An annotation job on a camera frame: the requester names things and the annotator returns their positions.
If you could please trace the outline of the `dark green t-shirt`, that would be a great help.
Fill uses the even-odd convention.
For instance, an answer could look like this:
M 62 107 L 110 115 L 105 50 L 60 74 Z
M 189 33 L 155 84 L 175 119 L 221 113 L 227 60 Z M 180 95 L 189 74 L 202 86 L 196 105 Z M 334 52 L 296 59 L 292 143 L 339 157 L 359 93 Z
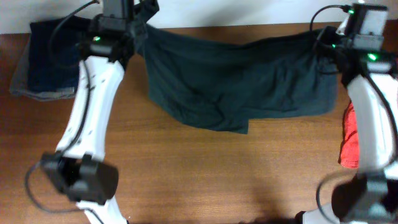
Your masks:
M 137 47 L 149 98 L 195 128 L 246 134 L 249 121 L 318 116 L 335 106 L 334 65 L 313 51 L 315 31 L 236 45 L 145 26 Z

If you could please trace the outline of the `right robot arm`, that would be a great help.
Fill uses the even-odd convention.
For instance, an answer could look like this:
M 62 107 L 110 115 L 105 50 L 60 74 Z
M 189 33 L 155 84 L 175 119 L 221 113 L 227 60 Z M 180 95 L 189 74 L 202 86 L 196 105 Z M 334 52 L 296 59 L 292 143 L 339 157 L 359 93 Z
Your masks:
M 298 223 L 397 223 L 397 64 L 393 53 L 354 48 L 334 27 L 315 37 L 315 47 L 335 50 L 342 83 L 356 113 L 359 167 L 337 185 L 322 205 L 323 185 L 344 172 L 326 176 L 316 191 L 317 209 L 299 213 Z

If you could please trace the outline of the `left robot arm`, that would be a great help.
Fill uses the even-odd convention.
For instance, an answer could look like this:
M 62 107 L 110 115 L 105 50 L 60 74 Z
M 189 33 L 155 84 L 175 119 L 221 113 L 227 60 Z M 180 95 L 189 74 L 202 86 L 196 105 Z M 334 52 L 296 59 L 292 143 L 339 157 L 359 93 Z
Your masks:
M 40 167 L 55 189 L 76 204 L 90 223 L 127 223 L 116 201 L 119 172 L 106 164 L 105 135 L 114 97 L 128 60 L 147 38 L 156 0 L 103 1 L 78 44 L 79 81 L 67 128 Z

